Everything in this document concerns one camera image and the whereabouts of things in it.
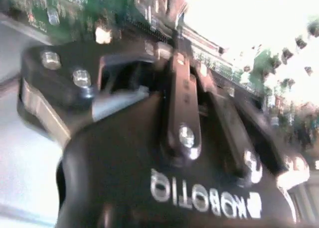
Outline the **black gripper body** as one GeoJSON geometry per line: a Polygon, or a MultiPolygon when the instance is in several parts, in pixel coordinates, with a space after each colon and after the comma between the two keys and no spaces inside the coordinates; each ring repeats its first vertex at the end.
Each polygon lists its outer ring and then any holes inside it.
{"type": "Polygon", "coordinates": [[[152,95],[80,130],[61,166],[59,228],[285,228],[294,217],[273,175],[240,187],[224,170],[214,121],[200,118],[200,157],[171,166],[160,149],[162,98],[152,95]]]}

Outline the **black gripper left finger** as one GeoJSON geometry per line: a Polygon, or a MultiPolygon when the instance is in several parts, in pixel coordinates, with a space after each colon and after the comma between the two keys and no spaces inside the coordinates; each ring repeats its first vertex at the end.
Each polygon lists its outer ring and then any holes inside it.
{"type": "Polygon", "coordinates": [[[167,42],[149,38],[114,40],[109,44],[70,42],[33,46],[21,57],[20,100],[24,109],[61,145],[85,125],[133,104],[143,90],[142,63],[151,71],[158,61],[171,63],[164,73],[169,81],[167,145],[178,150],[177,132],[187,124],[199,135],[196,80],[190,74],[191,43],[174,32],[167,42]]]}

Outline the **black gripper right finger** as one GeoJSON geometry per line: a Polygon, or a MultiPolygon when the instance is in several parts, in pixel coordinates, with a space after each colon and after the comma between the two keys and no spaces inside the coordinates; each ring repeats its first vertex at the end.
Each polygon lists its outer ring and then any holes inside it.
{"type": "Polygon", "coordinates": [[[206,102],[204,149],[213,174],[227,186],[278,186],[288,173],[280,142],[253,103],[219,88],[205,65],[194,73],[206,102]]]}

